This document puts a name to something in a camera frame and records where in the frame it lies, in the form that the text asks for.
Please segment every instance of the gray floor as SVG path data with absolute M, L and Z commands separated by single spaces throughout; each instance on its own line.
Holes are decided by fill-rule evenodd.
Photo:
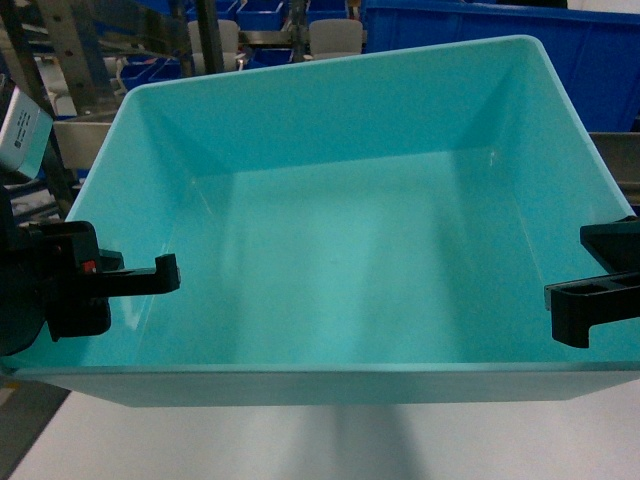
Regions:
M 0 376 L 0 479 L 8 479 L 69 392 Z

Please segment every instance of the teal plastic bin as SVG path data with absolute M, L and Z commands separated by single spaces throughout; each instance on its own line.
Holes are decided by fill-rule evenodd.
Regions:
M 181 288 L 3 363 L 132 406 L 568 399 L 640 377 L 638 320 L 574 349 L 543 293 L 631 213 L 530 37 L 146 85 L 70 219 Z

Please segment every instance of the white chair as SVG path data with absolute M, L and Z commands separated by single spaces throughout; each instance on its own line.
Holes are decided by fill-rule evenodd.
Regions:
M 198 21 L 189 22 L 188 26 L 196 75 L 204 75 L 204 57 L 202 56 L 202 43 L 200 42 Z M 224 71 L 233 72 L 238 68 L 238 42 L 240 38 L 240 28 L 236 22 L 231 20 L 218 20 L 218 27 L 220 28 L 220 42 L 222 43 Z
M 348 57 L 362 53 L 362 24 L 355 20 L 316 20 L 309 25 L 309 47 L 311 58 Z

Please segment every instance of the black clamp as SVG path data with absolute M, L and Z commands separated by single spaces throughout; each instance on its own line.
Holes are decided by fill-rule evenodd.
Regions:
M 593 325 L 640 317 L 640 220 L 584 226 L 580 243 L 610 275 L 547 285 L 545 302 L 553 338 L 588 348 Z
M 178 289 L 175 255 L 155 263 L 124 270 L 122 254 L 100 250 L 88 222 L 16 227 L 0 185 L 0 356 L 28 348 L 45 321 L 54 341 L 100 335 L 111 326 L 109 297 Z

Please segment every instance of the blue plastic crate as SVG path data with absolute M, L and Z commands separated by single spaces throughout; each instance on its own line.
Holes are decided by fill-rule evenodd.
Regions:
M 241 30 L 280 30 L 284 4 L 280 0 L 249 0 L 236 14 Z
M 367 0 L 360 0 L 360 21 L 364 29 L 367 29 Z
M 251 70 L 254 68 L 286 65 L 291 63 L 292 58 L 293 50 L 290 48 L 257 48 L 245 69 Z
M 164 65 L 164 60 L 151 59 L 144 62 L 131 62 L 120 73 L 120 78 L 127 90 L 133 90 L 149 82 L 151 76 Z
M 236 12 L 240 7 L 239 0 L 217 0 L 216 12 L 218 13 L 218 20 L 236 20 Z M 192 22 L 198 19 L 198 12 L 196 8 L 190 8 L 186 12 L 187 21 Z
M 311 0 L 307 7 L 307 23 L 330 18 L 347 18 L 344 0 Z
M 545 46 L 589 131 L 628 132 L 640 109 L 640 15 L 430 0 L 368 0 L 367 51 L 512 34 Z
M 180 289 L 2 363 L 132 406 L 572 398 L 640 377 L 640 319 L 567 347 L 543 286 L 631 214 L 530 37 L 146 85 L 68 219 Z
M 156 12 L 164 13 L 165 15 L 171 14 L 168 0 L 136 0 L 136 2 Z
M 130 65 L 140 65 L 143 63 L 151 63 L 151 60 L 154 60 L 156 57 L 151 55 L 129 55 L 127 57 L 127 62 Z
M 166 82 L 167 80 L 177 80 L 182 77 L 180 63 L 177 60 L 167 60 L 158 68 L 151 77 L 149 83 Z

